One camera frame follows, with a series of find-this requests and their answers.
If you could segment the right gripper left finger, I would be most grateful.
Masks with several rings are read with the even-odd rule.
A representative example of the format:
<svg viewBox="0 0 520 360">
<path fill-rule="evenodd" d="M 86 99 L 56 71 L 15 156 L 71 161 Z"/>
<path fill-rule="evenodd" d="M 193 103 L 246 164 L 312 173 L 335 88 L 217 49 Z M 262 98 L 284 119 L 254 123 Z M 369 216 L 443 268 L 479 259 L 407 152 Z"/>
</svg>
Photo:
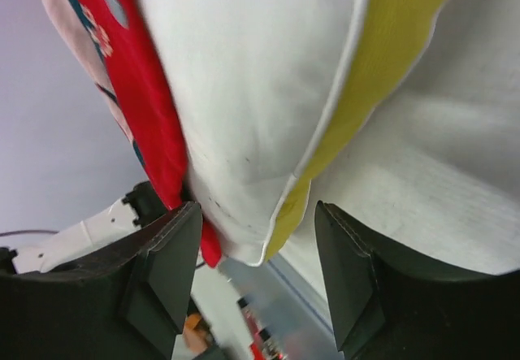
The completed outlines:
<svg viewBox="0 0 520 360">
<path fill-rule="evenodd" d="M 2 249 L 2 358 L 171 358 L 201 234 L 201 208 L 188 202 L 48 273 L 16 274 Z"/>
</svg>

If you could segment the cream pillow yellow edge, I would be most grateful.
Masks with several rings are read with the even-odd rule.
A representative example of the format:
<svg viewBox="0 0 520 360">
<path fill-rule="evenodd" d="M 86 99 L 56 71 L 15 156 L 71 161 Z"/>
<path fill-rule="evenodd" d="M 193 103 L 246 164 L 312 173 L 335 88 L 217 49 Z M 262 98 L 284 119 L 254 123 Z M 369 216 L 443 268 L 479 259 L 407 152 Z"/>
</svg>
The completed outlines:
<svg viewBox="0 0 520 360">
<path fill-rule="evenodd" d="M 409 74 L 447 0 L 138 0 L 174 97 L 188 183 L 252 267 L 310 184 Z"/>
</svg>

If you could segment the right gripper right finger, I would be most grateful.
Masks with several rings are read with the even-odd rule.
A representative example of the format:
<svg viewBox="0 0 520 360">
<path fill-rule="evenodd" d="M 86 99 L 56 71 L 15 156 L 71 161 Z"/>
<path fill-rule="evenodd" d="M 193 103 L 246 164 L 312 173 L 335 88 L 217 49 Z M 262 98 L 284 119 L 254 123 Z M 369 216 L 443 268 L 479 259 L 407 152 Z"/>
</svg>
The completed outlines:
<svg viewBox="0 0 520 360">
<path fill-rule="evenodd" d="M 319 202 L 314 229 L 347 359 L 516 359 L 519 274 L 441 262 Z"/>
</svg>

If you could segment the red pink printed pillowcase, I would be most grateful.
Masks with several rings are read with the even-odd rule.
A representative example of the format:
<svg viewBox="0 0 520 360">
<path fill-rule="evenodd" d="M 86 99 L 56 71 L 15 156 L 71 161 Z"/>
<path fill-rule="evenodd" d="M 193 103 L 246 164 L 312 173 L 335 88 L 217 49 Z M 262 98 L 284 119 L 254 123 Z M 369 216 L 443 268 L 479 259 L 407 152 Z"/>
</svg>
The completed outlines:
<svg viewBox="0 0 520 360">
<path fill-rule="evenodd" d="M 50 21 L 102 92 L 168 209 L 194 189 L 192 156 L 140 0 L 41 0 Z"/>
</svg>

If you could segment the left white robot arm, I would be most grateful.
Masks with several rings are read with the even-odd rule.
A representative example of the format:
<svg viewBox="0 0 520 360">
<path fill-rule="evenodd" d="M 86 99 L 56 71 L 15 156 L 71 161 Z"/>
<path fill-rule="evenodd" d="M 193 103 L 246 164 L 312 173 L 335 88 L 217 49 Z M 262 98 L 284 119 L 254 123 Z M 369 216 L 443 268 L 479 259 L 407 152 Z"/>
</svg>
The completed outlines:
<svg viewBox="0 0 520 360">
<path fill-rule="evenodd" d="M 35 245 L 9 250 L 7 261 L 17 274 L 47 273 L 141 230 L 166 213 L 151 183 L 141 182 L 94 216 Z"/>
</svg>

